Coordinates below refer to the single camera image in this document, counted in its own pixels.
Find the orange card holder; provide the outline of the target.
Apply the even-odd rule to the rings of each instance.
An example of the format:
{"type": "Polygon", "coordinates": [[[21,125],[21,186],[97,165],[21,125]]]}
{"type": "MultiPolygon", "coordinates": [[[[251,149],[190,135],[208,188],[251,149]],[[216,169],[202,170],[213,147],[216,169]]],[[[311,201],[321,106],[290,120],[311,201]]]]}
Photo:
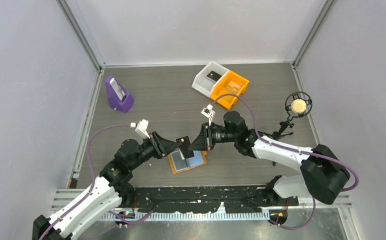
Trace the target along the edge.
{"type": "Polygon", "coordinates": [[[194,156],[190,158],[182,158],[182,152],[176,150],[169,156],[169,164],[173,174],[179,174],[207,164],[206,151],[193,151],[194,156]]]}

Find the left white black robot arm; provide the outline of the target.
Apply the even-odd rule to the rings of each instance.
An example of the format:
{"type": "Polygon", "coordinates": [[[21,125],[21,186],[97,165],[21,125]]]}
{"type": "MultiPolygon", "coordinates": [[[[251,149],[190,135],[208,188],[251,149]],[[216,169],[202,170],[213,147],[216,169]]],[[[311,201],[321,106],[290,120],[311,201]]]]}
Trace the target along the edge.
{"type": "Polygon", "coordinates": [[[133,171],[150,158],[161,159],[180,146],[155,131],[142,143],[123,141],[114,158],[79,196],[51,216],[40,215],[34,220],[32,239],[75,240],[108,211],[130,206],[135,195],[130,184],[133,171]]]}

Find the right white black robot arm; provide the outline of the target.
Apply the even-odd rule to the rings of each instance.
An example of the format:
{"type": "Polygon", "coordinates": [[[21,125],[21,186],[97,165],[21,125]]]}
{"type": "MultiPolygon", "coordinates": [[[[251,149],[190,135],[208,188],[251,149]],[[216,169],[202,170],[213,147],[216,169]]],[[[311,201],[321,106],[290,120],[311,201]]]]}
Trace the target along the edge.
{"type": "Polygon", "coordinates": [[[266,199],[272,205],[290,197],[313,197],[331,205],[350,179],[344,166],[327,159],[334,159],[335,155],[325,145],[299,147],[273,140],[248,128],[236,111],[225,113],[223,120],[223,125],[203,123],[188,150],[209,152],[216,144],[233,143],[244,156],[270,160],[299,172],[294,176],[276,176],[268,183],[266,199]]]}

